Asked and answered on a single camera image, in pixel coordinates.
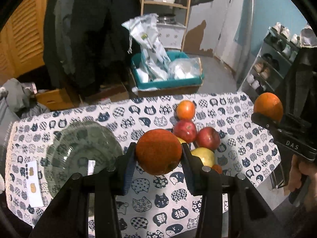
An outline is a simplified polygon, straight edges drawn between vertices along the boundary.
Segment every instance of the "concrete floor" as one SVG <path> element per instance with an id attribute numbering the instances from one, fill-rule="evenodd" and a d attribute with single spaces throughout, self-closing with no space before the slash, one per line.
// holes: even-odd
<path id="1" fill-rule="evenodd" d="M 237 91 L 236 81 L 231 71 L 212 57 L 199 55 L 205 78 L 198 93 L 225 93 Z"/>
<path id="2" fill-rule="evenodd" d="M 231 71 L 226 69 L 224 65 L 218 62 L 216 59 L 199 56 L 202 62 L 202 68 L 205 75 L 203 84 L 198 90 L 198 93 L 225 93 L 237 91 L 236 81 L 234 80 Z M 268 203 L 270 208 L 273 210 L 279 204 L 281 204 L 287 196 L 284 196 L 284 190 L 273 189 L 270 178 L 267 178 L 264 182 L 257 187 L 257 190 L 261 196 Z M 228 212 L 222 216 L 222 237 L 228 236 Z M 177 238 L 192 238 L 196 234 L 196 230 L 190 230 L 179 234 Z"/>

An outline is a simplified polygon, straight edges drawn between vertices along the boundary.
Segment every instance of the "table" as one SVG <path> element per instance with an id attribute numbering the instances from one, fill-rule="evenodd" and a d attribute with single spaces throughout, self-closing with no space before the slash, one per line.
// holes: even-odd
<path id="1" fill-rule="evenodd" d="M 197 106 L 193 122 L 198 131 L 211 126 L 219 132 L 221 145 L 215 157 L 225 175 L 244 173 L 256 187 L 281 161 L 270 133 L 251 122 L 253 103 L 243 92 L 136 98 L 55 111 L 22 119 L 12 127 L 5 174 L 8 207 L 24 222 L 36 224 L 52 200 L 44 176 L 44 166 L 50 163 L 46 148 L 69 124 L 95 120 L 108 127 L 126 151 L 148 130 L 171 130 L 176 123 L 174 110 L 183 99 Z M 24 167 L 31 160 L 38 161 L 43 208 L 32 208 L 28 203 Z M 201 207 L 201 197 L 187 191 L 181 164 L 164 176 L 151 176 L 137 165 L 131 189 L 116 201 L 122 236 L 126 238 L 169 237 L 196 228 Z M 224 194 L 223 212 L 227 210 Z M 94 237 L 94 217 L 89 218 L 88 230 Z"/>

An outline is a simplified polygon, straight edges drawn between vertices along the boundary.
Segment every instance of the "louvered cabinet door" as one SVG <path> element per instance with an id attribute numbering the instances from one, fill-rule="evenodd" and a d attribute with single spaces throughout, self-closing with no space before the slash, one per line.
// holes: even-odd
<path id="1" fill-rule="evenodd" d="M 6 45 L 13 60 L 14 77 L 44 65 L 43 24 L 46 2 L 23 0 L 2 30 L 6 32 Z"/>
<path id="2" fill-rule="evenodd" d="M 0 33 L 0 86 L 14 77 L 14 64 L 6 40 L 6 32 L 2 31 Z"/>

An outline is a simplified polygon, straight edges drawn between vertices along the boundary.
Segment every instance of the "red apple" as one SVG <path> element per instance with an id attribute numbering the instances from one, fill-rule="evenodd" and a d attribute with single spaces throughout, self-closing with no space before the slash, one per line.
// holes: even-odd
<path id="1" fill-rule="evenodd" d="M 191 143 L 196 138 L 197 129 L 192 121 L 180 120 L 177 124 L 175 124 L 173 134 L 176 137 L 185 140 L 187 143 Z"/>
<path id="2" fill-rule="evenodd" d="M 216 150 L 220 146 L 220 136 L 214 128 L 205 127 L 197 133 L 196 144 L 199 147 Z"/>

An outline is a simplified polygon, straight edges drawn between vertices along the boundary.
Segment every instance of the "white plastic bag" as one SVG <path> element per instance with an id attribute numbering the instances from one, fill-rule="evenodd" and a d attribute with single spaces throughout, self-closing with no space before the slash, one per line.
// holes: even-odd
<path id="1" fill-rule="evenodd" d="M 158 38 L 155 13 L 130 19 L 122 24 L 141 46 L 141 60 L 151 79 L 167 80 L 168 65 L 171 60 Z"/>
<path id="2" fill-rule="evenodd" d="M 175 80 L 199 77 L 200 58 L 178 58 L 169 64 L 168 78 Z"/>

